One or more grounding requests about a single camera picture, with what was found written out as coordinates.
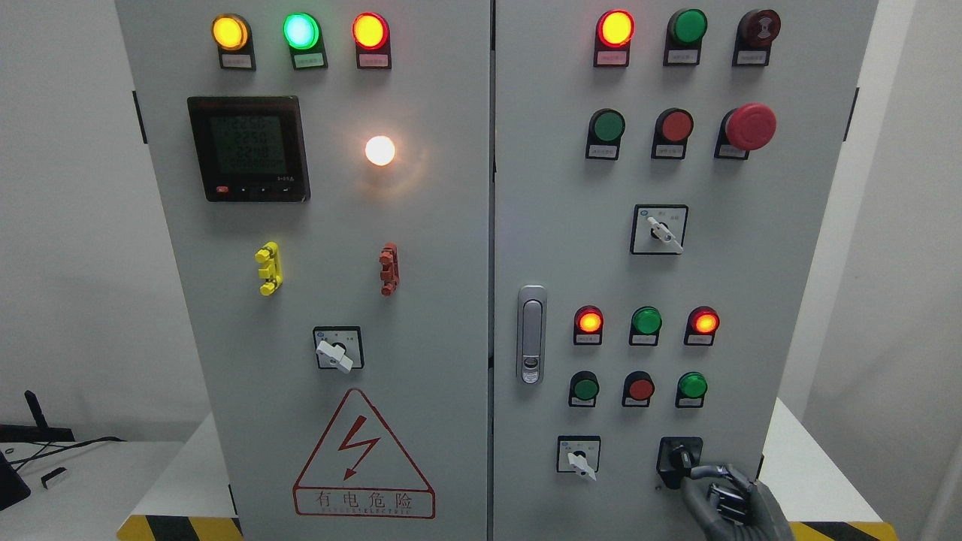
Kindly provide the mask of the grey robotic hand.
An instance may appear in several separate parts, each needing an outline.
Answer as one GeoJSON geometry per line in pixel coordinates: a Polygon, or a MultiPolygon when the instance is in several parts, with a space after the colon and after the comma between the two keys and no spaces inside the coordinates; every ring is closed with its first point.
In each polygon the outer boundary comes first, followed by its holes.
{"type": "Polygon", "coordinates": [[[707,540],[796,538],[769,487],[731,464],[696,466],[681,479],[680,489],[707,540]]]}

